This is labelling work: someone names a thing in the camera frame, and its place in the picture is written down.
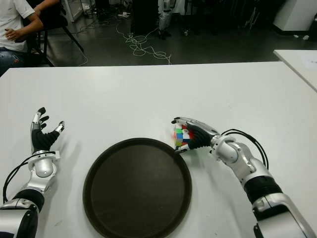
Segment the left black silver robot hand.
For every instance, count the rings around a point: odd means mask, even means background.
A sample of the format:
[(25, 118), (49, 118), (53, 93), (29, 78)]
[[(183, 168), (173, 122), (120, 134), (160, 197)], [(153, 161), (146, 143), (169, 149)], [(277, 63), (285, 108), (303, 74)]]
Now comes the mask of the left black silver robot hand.
[(38, 151), (49, 151), (65, 128), (65, 122), (61, 121), (53, 131), (43, 133), (42, 130), (47, 125), (45, 122), (50, 118), (49, 116), (43, 116), (45, 113), (45, 107), (38, 109), (31, 122), (30, 136), (32, 154)]

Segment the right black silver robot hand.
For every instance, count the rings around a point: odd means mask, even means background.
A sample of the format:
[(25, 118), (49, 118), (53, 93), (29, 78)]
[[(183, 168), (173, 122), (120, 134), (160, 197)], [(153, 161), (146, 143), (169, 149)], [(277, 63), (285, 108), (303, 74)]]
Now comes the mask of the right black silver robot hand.
[(186, 145), (182, 145), (175, 149), (175, 152), (178, 154), (201, 147), (211, 146), (211, 140), (215, 136), (220, 135), (216, 129), (196, 119), (176, 117), (171, 123), (184, 125), (193, 133), (193, 138), (190, 139)]

